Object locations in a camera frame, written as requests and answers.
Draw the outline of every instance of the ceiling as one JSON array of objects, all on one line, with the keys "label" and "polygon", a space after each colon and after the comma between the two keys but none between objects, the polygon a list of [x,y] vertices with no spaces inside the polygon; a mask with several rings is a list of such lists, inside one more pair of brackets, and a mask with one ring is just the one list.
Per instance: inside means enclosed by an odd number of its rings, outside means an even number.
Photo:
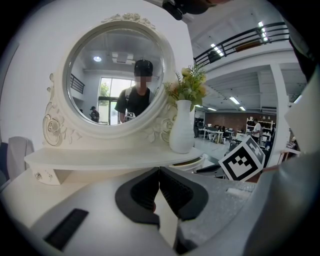
[{"label": "ceiling", "polygon": [[[163,2],[146,1],[159,7]],[[194,57],[208,50],[212,43],[217,45],[241,32],[257,27],[260,21],[264,25],[284,21],[267,0],[233,0],[209,8],[200,15],[185,14],[182,20],[188,25]]]},{"label": "ceiling", "polygon": [[[159,7],[163,2],[146,1]],[[267,25],[284,20],[267,0],[233,0],[210,8],[200,15],[185,14],[182,21],[188,26],[193,56],[196,57],[208,50],[212,43],[217,45],[241,32],[258,27],[260,21]],[[298,64],[284,64],[281,70],[289,100],[294,102],[306,86],[306,78]],[[241,111],[239,105],[229,99],[235,97],[247,111],[276,113],[276,85],[268,66],[226,74],[207,81],[206,85],[209,86],[210,95],[203,99],[205,107],[226,112]]]},{"label": "ceiling", "polygon": [[[306,87],[307,81],[298,64],[281,67],[286,93],[294,102]],[[269,66],[254,67],[222,75],[208,80],[210,94],[203,99],[203,106],[218,111],[241,111],[243,106],[250,112],[272,114],[276,112],[278,99],[276,85]],[[240,105],[229,97],[236,98]]]},{"label": "ceiling", "polygon": [[[101,57],[100,62],[94,57]],[[84,70],[134,71],[136,61],[144,59],[153,64],[153,75],[162,73],[162,53],[157,44],[143,34],[130,29],[102,33],[87,43],[77,57]]]}]

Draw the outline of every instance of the white vanity table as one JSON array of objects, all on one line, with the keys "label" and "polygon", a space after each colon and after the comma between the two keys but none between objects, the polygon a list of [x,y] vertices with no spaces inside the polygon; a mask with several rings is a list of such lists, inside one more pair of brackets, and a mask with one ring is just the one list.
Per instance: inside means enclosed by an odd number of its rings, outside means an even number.
[{"label": "white vanity table", "polygon": [[[85,45],[97,35],[117,30],[140,33],[159,47],[162,56],[158,68],[154,67],[159,88],[141,115],[122,124],[101,125],[80,112],[67,81]],[[162,84],[174,79],[175,69],[167,39],[136,13],[114,15],[82,35],[50,75],[53,86],[48,88],[51,97],[43,118],[44,147],[25,157],[30,168],[1,193],[8,213],[30,228],[45,212],[88,184],[201,157],[203,152],[196,148],[178,154],[168,144],[177,110],[167,104]]]}]

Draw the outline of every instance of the black railing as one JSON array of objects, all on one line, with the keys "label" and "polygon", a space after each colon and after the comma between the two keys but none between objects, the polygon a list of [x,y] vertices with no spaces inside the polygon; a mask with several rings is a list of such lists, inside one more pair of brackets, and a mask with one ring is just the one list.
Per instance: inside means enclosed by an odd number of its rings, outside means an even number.
[{"label": "black railing", "polygon": [[289,40],[288,35],[288,28],[284,22],[255,27],[216,44],[214,47],[211,47],[195,57],[194,62],[198,65],[203,64],[206,66],[233,53],[238,53],[261,45]]},{"label": "black railing", "polygon": [[71,88],[75,89],[77,92],[84,94],[85,84],[76,78],[73,74],[70,77]]}]

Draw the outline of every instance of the round mirror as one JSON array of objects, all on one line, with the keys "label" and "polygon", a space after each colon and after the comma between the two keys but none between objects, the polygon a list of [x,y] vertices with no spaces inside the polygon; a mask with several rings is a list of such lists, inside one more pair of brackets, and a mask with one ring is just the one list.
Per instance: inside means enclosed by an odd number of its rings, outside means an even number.
[{"label": "round mirror", "polygon": [[83,118],[119,125],[143,114],[163,82],[156,41],[133,29],[114,29],[83,44],[70,72],[69,97]]}]

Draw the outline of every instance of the cap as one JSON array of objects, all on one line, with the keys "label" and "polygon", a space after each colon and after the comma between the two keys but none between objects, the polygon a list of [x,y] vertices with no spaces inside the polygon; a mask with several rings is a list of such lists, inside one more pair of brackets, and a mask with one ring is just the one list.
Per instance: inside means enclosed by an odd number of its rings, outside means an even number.
[{"label": "cap", "polygon": [[154,65],[146,59],[138,60],[134,65],[135,77],[152,77]]},{"label": "cap", "polygon": [[212,6],[199,0],[174,0],[174,2],[182,11],[194,15],[203,14],[209,6]]}]

